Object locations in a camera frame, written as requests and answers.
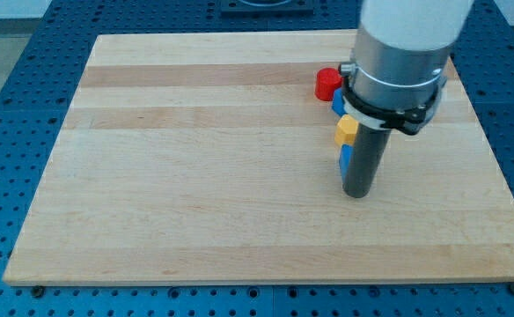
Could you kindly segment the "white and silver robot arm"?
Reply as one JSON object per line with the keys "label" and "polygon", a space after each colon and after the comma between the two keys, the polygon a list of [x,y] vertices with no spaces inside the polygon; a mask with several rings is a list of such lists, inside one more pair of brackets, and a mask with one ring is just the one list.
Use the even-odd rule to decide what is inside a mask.
{"label": "white and silver robot arm", "polygon": [[352,91],[389,110],[408,110],[429,100],[473,3],[364,0]]}

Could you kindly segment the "black robot base mount plate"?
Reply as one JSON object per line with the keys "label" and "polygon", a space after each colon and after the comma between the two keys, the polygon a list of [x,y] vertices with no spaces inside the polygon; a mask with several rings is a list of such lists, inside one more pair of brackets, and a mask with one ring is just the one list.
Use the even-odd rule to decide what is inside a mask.
{"label": "black robot base mount plate", "polygon": [[222,16],[313,13],[313,0],[220,0]]}

